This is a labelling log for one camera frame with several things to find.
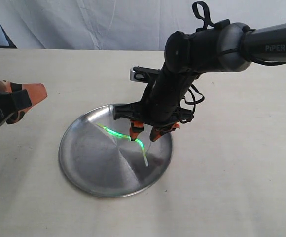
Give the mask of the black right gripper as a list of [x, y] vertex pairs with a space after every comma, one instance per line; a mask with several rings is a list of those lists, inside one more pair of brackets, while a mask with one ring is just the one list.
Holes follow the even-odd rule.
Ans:
[[135, 141], [143, 132], [143, 124], [153, 126], [149, 139], [155, 142], [163, 135], [180, 129], [177, 122], [188, 123], [194, 118], [194, 111], [182, 108], [177, 99], [156, 99], [116, 104], [113, 119], [130, 120], [130, 140]]

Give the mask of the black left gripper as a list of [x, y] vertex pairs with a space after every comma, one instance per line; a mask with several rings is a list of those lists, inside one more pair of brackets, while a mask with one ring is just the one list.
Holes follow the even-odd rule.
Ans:
[[17, 84], [0, 80], [0, 127], [19, 122], [25, 113], [47, 97], [41, 83]]

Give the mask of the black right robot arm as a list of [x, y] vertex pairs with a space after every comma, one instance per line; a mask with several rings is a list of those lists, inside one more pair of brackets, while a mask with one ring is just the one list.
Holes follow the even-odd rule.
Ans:
[[136, 66], [132, 81], [146, 83], [137, 102], [116, 105], [114, 119], [130, 121], [130, 137], [136, 139], [150, 125], [150, 140], [172, 132], [193, 120], [194, 110], [180, 103], [186, 93], [194, 95], [193, 82], [208, 72], [241, 72], [251, 63], [264, 66], [286, 64], [286, 23], [253, 30], [243, 23], [222, 21], [193, 34], [177, 31], [168, 38], [165, 62], [160, 69]]

